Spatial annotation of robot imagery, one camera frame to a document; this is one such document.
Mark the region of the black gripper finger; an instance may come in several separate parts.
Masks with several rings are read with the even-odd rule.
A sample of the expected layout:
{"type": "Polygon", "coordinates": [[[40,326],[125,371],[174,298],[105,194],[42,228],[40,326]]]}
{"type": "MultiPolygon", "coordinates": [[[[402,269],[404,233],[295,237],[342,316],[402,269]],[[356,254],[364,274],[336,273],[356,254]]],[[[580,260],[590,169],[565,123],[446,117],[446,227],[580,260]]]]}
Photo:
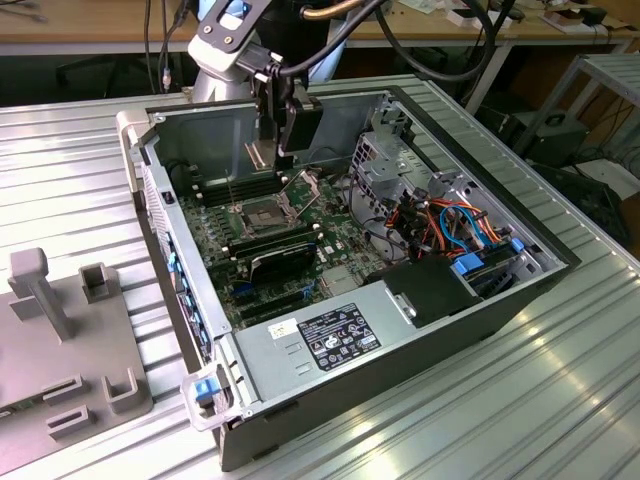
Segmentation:
{"type": "Polygon", "coordinates": [[[273,77],[265,82],[256,81],[256,108],[258,114],[258,140],[262,147],[277,150],[278,84],[273,77]]]}
{"type": "Polygon", "coordinates": [[[277,93],[277,169],[284,170],[290,163],[286,160],[294,126],[296,108],[293,100],[294,83],[291,79],[281,79],[277,93]]]}

